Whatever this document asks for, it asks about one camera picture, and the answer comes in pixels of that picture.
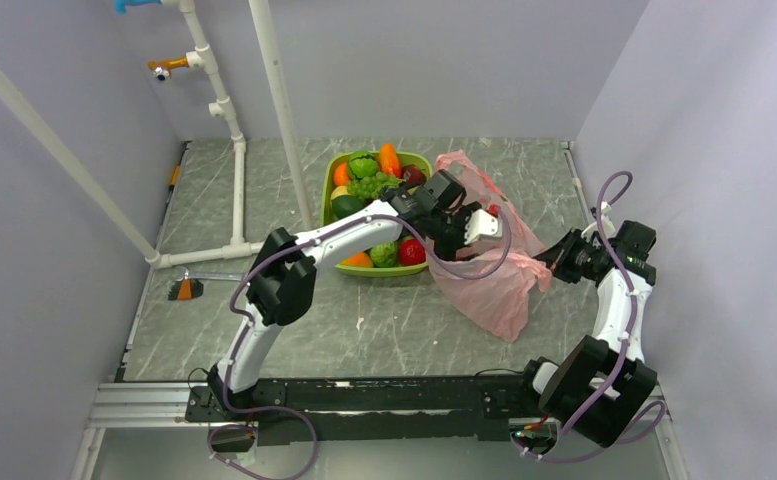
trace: pink plastic bag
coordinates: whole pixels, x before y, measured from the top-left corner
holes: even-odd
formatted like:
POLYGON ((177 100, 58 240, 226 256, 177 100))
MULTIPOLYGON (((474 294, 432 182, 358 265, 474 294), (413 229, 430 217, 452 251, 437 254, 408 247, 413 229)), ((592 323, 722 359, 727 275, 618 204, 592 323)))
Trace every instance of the pink plastic bag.
MULTIPOLYGON (((514 205, 494 184, 491 177, 477 168, 463 151, 440 155, 435 170, 452 173, 467 190, 465 203, 479 201, 483 208, 499 207, 512 230, 512 245, 506 261, 492 275, 480 280, 464 280, 447 273, 428 259, 429 271, 441 292, 477 325, 511 343, 529 319, 529 290, 538 283, 540 290, 550 286, 552 274, 543 263, 532 258, 544 250, 544 245, 520 219, 514 205)), ((458 262, 448 262, 450 270, 465 274, 489 271, 503 255, 495 244, 476 244, 459 252, 459 258, 469 254, 479 256, 458 262)))

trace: wall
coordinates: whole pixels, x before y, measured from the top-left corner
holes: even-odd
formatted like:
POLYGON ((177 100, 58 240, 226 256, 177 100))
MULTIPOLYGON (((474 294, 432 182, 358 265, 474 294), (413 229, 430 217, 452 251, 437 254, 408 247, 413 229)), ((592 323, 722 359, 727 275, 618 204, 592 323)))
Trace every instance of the wall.
MULTIPOLYGON (((242 128, 278 137, 246 0, 197 3, 242 128)), ((303 136, 574 138, 647 0, 270 4, 303 136)), ((193 48, 174 8, 130 9, 118 24, 138 69, 193 48)), ((208 118, 205 75, 175 76, 155 90, 180 135, 228 137, 208 118)))
POLYGON ((652 0, 577 137, 655 227, 645 355, 694 479, 777 479, 777 1, 652 0))
MULTIPOLYGON (((101 2, 0 0, 0 67, 150 240, 179 141, 101 2)), ((70 475, 147 267, 0 102, 0 479, 70 475)))

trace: blue faucet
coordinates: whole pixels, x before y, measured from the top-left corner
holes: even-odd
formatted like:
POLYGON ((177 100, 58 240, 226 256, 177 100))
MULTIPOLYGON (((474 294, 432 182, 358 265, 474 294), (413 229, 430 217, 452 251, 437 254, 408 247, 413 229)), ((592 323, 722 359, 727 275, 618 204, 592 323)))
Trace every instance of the blue faucet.
POLYGON ((117 13, 126 13, 126 7, 137 7, 148 3, 161 5, 161 0, 114 0, 114 9, 117 10, 117 13))

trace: green bowl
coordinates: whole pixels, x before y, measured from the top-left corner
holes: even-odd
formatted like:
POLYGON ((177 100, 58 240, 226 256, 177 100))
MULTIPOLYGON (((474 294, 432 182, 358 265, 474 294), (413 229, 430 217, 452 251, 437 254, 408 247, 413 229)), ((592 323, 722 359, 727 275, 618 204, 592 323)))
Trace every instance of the green bowl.
MULTIPOLYGON (((371 151, 371 153, 376 155, 379 152, 371 151)), ((332 190, 335 189, 335 184, 332 181, 332 173, 338 165, 346 163, 349 156, 349 153, 345 153, 335 157, 329 164, 329 168, 326 169, 326 179, 323 182, 323 208, 320 212, 321 226, 328 225, 333 221, 332 208, 329 204, 329 196, 332 195, 332 190)), ((420 155, 416 153, 397 152, 397 156, 400 157, 400 164, 402 166, 414 165, 426 175, 426 178, 432 176, 432 165, 420 155)), ((362 268, 336 265, 335 268, 347 275, 358 275, 360 277, 402 277, 403 275, 414 275, 415 273, 424 271, 426 269, 426 262, 411 267, 362 268)))

